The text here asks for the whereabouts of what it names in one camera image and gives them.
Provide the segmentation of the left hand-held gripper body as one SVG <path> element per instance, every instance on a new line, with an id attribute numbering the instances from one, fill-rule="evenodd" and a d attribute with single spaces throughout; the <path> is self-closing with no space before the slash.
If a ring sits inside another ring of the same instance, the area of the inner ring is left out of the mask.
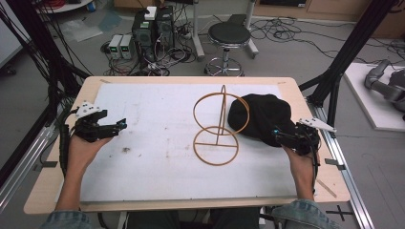
<path id="1" fill-rule="evenodd" d="M 75 134 L 88 142 L 95 142 L 102 138 L 112 137 L 107 133 L 107 127 L 100 126 L 94 121 L 95 113 L 102 111 L 98 106 L 84 101 L 75 112 Z"/>

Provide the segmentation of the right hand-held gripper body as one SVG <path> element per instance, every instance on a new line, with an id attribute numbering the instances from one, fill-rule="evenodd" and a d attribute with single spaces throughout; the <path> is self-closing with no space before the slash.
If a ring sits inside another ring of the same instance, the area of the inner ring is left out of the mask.
<path id="1" fill-rule="evenodd" d="M 319 130 L 335 133 L 336 129 L 317 117 L 300 118 L 295 126 L 297 138 L 296 152 L 300 156 L 315 153 L 318 149 L 320 136 Z"/>

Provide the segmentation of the black hat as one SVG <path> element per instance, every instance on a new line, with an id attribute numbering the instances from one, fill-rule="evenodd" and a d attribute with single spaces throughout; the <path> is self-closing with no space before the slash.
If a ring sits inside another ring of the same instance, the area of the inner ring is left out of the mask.
<path id="1" fill-rule="evenodd" d="M 293 135 L 295 125 L 291 121 L 290 105 L 274 94 L 247 94 L 243 100 L 249 107 L 249 112 L 240 100 L 231 103 L 227 122 L 235 131 L 241 130 L 242 135 L 262 140 L 272 147 L 281 144 L 272 133 L 279 130 L 282 133 Z"/>

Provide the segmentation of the golden wire hat stand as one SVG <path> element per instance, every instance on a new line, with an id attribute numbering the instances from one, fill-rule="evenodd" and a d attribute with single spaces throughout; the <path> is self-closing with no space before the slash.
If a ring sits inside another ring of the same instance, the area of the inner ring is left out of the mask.
<path id="1" fill-rule="evenodd" d="M 203 102 L 204 100 L 206 100 L 209 97 L 213 97 L 213 96 L 219 96 L 221 98 L 221 106 L 220 106 L 220 114 L 219 114 L 219 120 L 218 120 L 218 124 L 217 125 L 211 125 L 211 126 L 203 126 L 201 124 L 201 122 L 198 120 L 198 116 L 197 116 L 197 110 L 198 110 L 198 106 L 200 105 L 201 102 Z M 245 118 L 245 122 L 243 123 L 243 125 L 235 130 L 235 131 L 230 131 L 228 128 L 225 127 L 225 119 L 227 118 L 228 112 L 227 112 L 227 98 L 231 96 L 233 97 L 236 101 L 239 101 L 242 106 L 244 107 L 245 111 L 246 111 L 246 118 Z M 236 134 L 240 133 L 242 130 L 245 129 L 245 127 L 247 126 L 247 124 L 250 121 L 250 107 L 247 104 L 247 102 L 241 98 L 240 96 L 236 95 L 236 94 L 231 94 L 226 90 L 226 86 L 222 85 L 221 90 L 219 92 L 214 92 L 214 93 L 210 93 L 210 94 L 205 94 L 202 97 L 200 97 L 194 104 L 193 106 L 193 110 L 192 110 L 192 115 L 193 115 L 193 119 L 196 122 L 196 124 L 201 128 L 194 136 L 193 139 L 193 151 L 195 153 L 195 155 L 197 156 L 197 158 L 202 161 L 205 164 L 211 165 L 211 166 L 224 166 L 226 164 L 229 164 L 231 161 L 233 161 L 235 159 L 235 157 L 238 155 L 239 150 L 240 150 L 240 144 L 239 144 L 239 140 L 236 137 Z M 199 141 L 198 138 L 201 136 L 202 133 L 208 133 L 211 134 L 213 136 L 215 136 L 215 141 L 214 142 L 202 142 Z M 231 139 L 233 140 L 233 142 L 231 144 L 222 144 L 220 142 L 220 139 L 222 136 L 230 136 Z M 225 148 L 231 148 L 234 149 L 234 154 L 233 156 L 224 161 L 224 162 L 213 162 L 213 161 L 209 161 L 206 158 L 203 157 L 202 154 L 199 153 L 198 151 L 198 147 L 199 146 L 207 146 L 209 148 L 218 148 L 218 147 L 225 147 Z"/>

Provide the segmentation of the person's left hand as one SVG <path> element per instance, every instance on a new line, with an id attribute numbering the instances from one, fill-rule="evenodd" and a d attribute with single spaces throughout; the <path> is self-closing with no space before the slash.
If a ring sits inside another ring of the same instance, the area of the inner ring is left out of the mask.
<path id="1" fill-rule="evenodd" d="M 111 140 L 111 138 L 103 138 L 88 142 L 73 135 L 70 140 L 66 177 L 82 177 L 98 151 Z"/>

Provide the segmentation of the person's right hand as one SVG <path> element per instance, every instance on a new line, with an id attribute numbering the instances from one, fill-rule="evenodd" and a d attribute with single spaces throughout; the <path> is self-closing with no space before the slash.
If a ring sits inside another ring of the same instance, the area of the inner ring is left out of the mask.
<path id="1" fill-rule="evenodd" d="M 294 180 L 303 183 L 312 183 L 314 178 L 312 158 L 310 156 L 299 156 L 286 146 L 283 146 L 283 149 L 287 153 Z"/>

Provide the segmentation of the white table mat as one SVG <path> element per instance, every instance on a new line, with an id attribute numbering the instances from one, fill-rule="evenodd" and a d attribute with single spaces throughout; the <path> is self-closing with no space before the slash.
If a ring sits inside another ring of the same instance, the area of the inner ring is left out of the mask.
<path id="1" fill-rule="evenodd" d="M 282 149 L 215 128 L 235 97 L 279 93 L 258 84 L 102 85 L 100 122 L 127 127 L 88 167 L 82 201 L 294 197 Z"/>

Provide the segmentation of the thin wooden stick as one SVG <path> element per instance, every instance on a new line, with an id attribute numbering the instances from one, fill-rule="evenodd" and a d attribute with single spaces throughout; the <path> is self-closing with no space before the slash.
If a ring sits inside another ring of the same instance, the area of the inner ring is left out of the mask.
<path id="1" fill-rule="evenodd" d="M 322 186 L 331 196 L 333 196 L 334 198 L 337 198 L 337 195 L 333 192 L 333 190 L 327 185 L 325 184 L 322 180 L 320 179 L 316 179 L 317 183 Z"/>

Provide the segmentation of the white board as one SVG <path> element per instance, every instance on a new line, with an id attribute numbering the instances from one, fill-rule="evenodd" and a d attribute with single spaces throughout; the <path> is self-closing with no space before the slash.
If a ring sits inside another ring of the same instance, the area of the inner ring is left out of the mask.
<path id="1" fill-rule="evenodd" d="M 374 68 L 373 64 L 352 63 L 345 72 L 363 112 L 376 130 L 405 133 L 404 113 L 398 111 L 382 94 L 364 86 L 366 74 Z"/>

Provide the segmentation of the grey power supply unit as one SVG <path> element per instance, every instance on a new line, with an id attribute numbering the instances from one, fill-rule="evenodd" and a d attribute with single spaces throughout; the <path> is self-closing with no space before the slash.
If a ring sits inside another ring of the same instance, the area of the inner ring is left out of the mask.
<path id="1" fill-rule="evenodd" d="M 129 34 L 125 34 L 122 36 L 122 39 L 120 41 L 120 49 L 121 55 L 124 59 L 132 58 L 131 36 Z"/>
<path id="2" fill-rule="evenodd" d="M 109 50 L 113 59 L 120 59 L 122 57 L 120 50 L 121 39 L 122 35 L 116 34 L 109 43 Z"/>

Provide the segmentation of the clear plastic sheet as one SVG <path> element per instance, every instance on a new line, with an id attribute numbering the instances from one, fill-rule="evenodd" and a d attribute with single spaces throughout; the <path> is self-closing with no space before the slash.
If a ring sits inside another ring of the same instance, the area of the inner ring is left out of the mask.
<path id="1" fill-rule="evenodd" d="M 61 25 L 64 37 L 81 42 L 102 34 L 99 27 L 89 27 L 82 20 L 67 21 Z"/>

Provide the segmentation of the black computer tower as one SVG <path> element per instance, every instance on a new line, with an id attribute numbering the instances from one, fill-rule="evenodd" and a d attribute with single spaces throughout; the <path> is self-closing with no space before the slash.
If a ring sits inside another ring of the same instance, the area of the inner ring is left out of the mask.
<path id="1" fill-rule="evenodd" d="M 173 7 L 167 6 L 158 9 L 156 17 L 159 41 L 166 49 L 174 47 Z"/>
<path id="2" fill-rule="evenodd" d="M 156 60 L 154 45 L 157 40 L 156 23 L 144 18 L 145 10 L 136 13 L 132 26 L 132 34 L 136 43 L 137 52 L 147 60 Z"/>

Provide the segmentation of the white box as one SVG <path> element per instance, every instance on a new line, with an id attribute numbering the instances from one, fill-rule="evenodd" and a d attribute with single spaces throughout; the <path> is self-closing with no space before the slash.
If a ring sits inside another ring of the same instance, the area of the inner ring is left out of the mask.
<path id="1" fill-rule="evenodd" d="M 146 8 L 146 12 L 144 14 L 144 19 L 148 21 L 153 21 L 156 19 L 157 16 L 157 8 L 154 6 L 149 6 Z"/>

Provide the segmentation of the black round stool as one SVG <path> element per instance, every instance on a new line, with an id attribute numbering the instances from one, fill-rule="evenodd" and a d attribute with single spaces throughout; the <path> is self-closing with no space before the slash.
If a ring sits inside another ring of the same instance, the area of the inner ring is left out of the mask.
<path id="1" fill-rule="evenodd" d="M 250 32 L 243 25 L 231 22 L 217 23 L 208 30 L 208 39 L 223 49 L 221 57 L 205 64 L 204 72 L 211 76 L 244 76 L 242 65 L 229 56 L 231 49 L 244 48 L 250 41 Z"/>

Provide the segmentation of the aluminium rail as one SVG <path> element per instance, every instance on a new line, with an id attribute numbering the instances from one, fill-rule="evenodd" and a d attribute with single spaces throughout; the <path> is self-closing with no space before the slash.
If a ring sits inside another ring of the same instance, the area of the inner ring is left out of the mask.
<path id="1" fill-rule="evenodd" d="M 51 143 L 51 138 L 55 130 L 56 126 L 54 124 L 48 127 L 43 126 L 41 130 L 23 146 L 21 150 L 22 156 L 18 159 L 15 167 L 11 170 L 11 173 L 0 187 L 0 214 L 5 211 L 17 189 L 32 170 L 34 164 L 39 160 L 45 148 Z"/>
<path id="2" fill-rule="evenodd" d="M 373 221 L 355 184 L 350 167 L 336 138 L 336 134 L 328 130 L 321 130 L 320 133 L 325 141 L 325 146 L 328 147 L 331 154 L 329 162 L 339 170 L 344 179 L 347 190 L 350 193 L 349 205 L 352 209 L 358 228 L 374 229 Z"/>

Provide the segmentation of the black metal frame post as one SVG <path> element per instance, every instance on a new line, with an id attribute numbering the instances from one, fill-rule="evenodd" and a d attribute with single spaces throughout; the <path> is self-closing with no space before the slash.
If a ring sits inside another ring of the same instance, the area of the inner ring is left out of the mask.
<path id="1" fill-rule="evenodd" d="M 16 37 L 23 49 L 32 59 L 38 72 L 48 84 L 49 104 L 43 113 L 32 125 L 15 151 L 0 169 L 0 188 L 6 185 L 11 178 L 11 173 L 21 161 L 24 150 L 39 133 L 42 127 L 48 127 L 56 119 L 57 106 L 67 102 L 78 95 L 81 85 L 77 79 L 90 77 L 90 72 L 84 72 L 73 62 L 69 62 L 53 41 L 48 26 L 43 21 L 45 0 L 6 0 L 21 26 L 24 34 L 14 21 L 8 16 L 5 8 L 0 3 L 0 19 Z"/>
<path id="2" fill-rule="evenodd" d="M 335 124 L 341 78 L 395 5 L 396 0 L 372 0 L 330 66 L 322 74 L 299 86 L 301 92 L 315 86 L 314 92 L 308 96 L 308 101 L 315 107 L 322 107 L 325 99 L 330 98 L 327 112 L 329 125 Z"/>

